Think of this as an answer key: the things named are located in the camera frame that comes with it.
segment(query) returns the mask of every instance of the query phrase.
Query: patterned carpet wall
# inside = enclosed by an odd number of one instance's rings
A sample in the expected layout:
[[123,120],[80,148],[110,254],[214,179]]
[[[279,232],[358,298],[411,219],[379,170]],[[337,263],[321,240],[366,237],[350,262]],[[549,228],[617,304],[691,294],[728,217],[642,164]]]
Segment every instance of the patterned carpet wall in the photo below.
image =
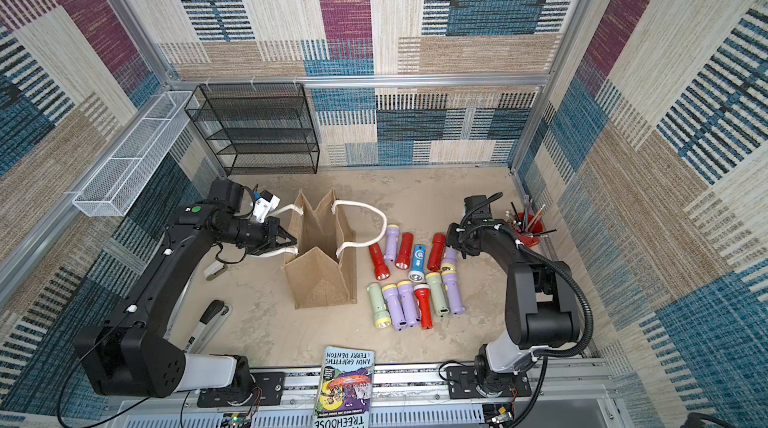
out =
[[[184,78],[548,72],[573,0],[129,0]],[[538,88],[310,90],[324,166],[506,163]]]
[[[158,88],[106,0],[0,0],[0,259]],[[168,213],[215,175],[187,127],[127,216],[79,215],[63,233],[0,309],[0,424],[57,425],[78,327],[126,293]],[[106,403],[82,374],[64,399],[73,418]]]
[[0,0],[0,259],[158,87],[106,0]]
[[596,1],[519,175],[636,426],[768,426],[768,0]]
[[129,0],[182,78],[546,72],[573,0]]
[[507,163],[537,87],[312,89],[321,166]]

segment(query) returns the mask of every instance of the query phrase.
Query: red flashlight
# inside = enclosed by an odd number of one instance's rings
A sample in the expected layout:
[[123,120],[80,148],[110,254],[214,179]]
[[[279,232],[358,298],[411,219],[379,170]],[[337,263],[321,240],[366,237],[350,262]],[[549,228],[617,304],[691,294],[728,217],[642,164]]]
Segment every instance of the red flashlight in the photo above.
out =
[[429,285],[421,284],[413,287],[413,294],[418,300],[418,309],[422,311],[422,329],[432,328],[432,312],[429,311]]
[[374,243],[373,245],[370,245],[368,250],[371,252],[373,273],[376,275],[376,279],[379,281],[388,279],[389,269],[386,267],[386,263],[384,263],[384,255],[382,255],[382,250],[379,248],[379,244]]
[[442,251],[445,247],[446,236],[443,233],[435,233],[435,236],[432,237],[432,251],[429,252],[429,263],[427,264],[430,271],[440,271]]
[[413,233],[403,233],[400,242],[400,252],[397,255],[395,266],[401,270],[407,270],[411,264],[411,248],[413,247]]

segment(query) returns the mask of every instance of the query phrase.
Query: black wire shelf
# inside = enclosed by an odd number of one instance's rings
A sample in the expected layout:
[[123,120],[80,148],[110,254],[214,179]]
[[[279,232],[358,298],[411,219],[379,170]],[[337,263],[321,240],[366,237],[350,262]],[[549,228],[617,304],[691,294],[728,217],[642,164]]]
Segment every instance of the black wire shelf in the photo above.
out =
[[199,85],[187,115],[227,175],[317,173],[320,146],[301,84]]

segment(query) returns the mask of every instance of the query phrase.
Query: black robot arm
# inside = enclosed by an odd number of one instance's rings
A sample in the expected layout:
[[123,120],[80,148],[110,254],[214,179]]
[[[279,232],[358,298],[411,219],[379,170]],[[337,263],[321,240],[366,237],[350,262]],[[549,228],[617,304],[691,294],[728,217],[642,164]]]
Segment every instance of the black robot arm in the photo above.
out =
[[274,217],[258,223],[235,215],[244,190],[216,180],[206,200],[177,207],[164,241],[128,295],[103,324],[80,330],[75,353],[97,394],[163,397],[176,390],[186,356],[163,334],[187,280],[211,246],[234,243],[258,255],[296,243]]
[[[486,203],[484,195],[464,199],[465,213]],[[507,274],[504,324],[509,337],[522,349],[531,346],[562,346],[576,341],[579,335],[578,304],[573,290],[542,263],[523,253],[510,234],[504,220],[494,219],[487,205],[476,209],[464,226],[451,223],[446,246],[462,252],[462,256],[480,255],[485,251]],[[568,273],[571,269],[555,261]],[[536,293],[551,295],[551,301],[536,301]]]

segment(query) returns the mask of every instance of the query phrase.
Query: flashlight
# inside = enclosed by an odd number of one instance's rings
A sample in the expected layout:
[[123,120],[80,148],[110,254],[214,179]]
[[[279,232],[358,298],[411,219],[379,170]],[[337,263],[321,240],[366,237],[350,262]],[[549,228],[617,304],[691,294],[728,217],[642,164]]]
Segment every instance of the flashlight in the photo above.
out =
[[424,281],[424,258],[427,255],[427,247],[424,245],[417,245],[413,247],[413,263],[411,263],[411,270],[408,272],[408,279],[415,281],[416,283]]
[[397,284],[397,290],[400,294],[402,313],[406,316],[408,326],[417,326],[421,318],[419,318],[418,310],[416,309],[416,299],[413,298],[413,283],[408,280],[401,281]]
[[386,227],[386,253],[384,254],[384,261],[389,261],[389,263],[395,262],[398,235],[400,235],[400,227],[398,225],[388,225]]
[[400,253],[397,255],[395,266],[401,270],[407,270],[411,262],[411,247],[413,246],[413,233],[403,233],[400,241]]
[[462,305],[462,295],[458,292],[456,270],[443,271],[442,282],[446,284],[446,293],[448,294],[448,304],[451,305],[451,313],[461,315],[464,313],[465,308]]
[[452,249],[451,247],[446,247],[446,256],[443,257],[442,263],[440,264],[440,271],[445,270],[456,270],[456,255],[458,255],[458,251],[455,249]]
[[406,317],[402,313],[402,307],[400,306],[400,294],[397,290],[397,285],[387,285],[382,289],[382,295],[386,300],[386,306],[389,308],[389,315],[392,318],[392,327],[396,330],[402,330],[408,323]]
[[418,300],[418,309],[422,311],[422,328],[432,328],[432,314],[429,312],[429,285],[420,284],[413,287],[413,294]]
[[368,296],[371,299],[371,307],[373,307],[373,324],[377,328],[386,328],[392,324],[392,318],[389,318],[389,311],[386,310],[384,305],[384,295],[382,295],[382,289],[378,283],[371,283],[368,285]]
[[426,279],[432,295],[432,304],[435,305],[435,315],[442,318],[450,312],[446,301],[446,289],[442,287],[442,277],[433,271],[427,273]]
[[386,280],[389,278],[389,269],[384,263],[384,257],[382,256],[382,250],[379,248],[378,243],[374,243],[368,247],[368,251],[371,252],[371,260],[373,260],[373,274],[377,280]]
[[445,247],[446,236],[443,233],[435,233],[435,236],[432,237],[432,251],[429,252],[429,263],[427,264],[430,271],[440,271],[442,250]]

